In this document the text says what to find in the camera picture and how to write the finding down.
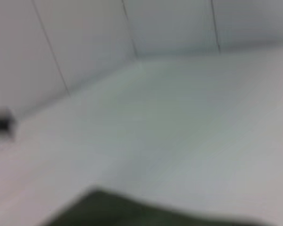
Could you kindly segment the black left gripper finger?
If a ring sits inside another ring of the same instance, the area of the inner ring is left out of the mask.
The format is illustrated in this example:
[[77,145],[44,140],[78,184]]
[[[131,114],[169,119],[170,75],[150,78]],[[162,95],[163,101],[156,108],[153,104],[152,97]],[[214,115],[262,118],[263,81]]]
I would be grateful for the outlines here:
[[9,109],[0,109],[0,138],[13,140],[17,121]]

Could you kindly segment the dark green printed t-shirt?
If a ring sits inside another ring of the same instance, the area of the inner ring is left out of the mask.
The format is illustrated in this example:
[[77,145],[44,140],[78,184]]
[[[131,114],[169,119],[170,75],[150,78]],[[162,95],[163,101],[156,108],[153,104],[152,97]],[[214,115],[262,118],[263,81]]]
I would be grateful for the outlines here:
[[76,201],[42,226],[275,226],[242,219],[183,214],[103,190]]

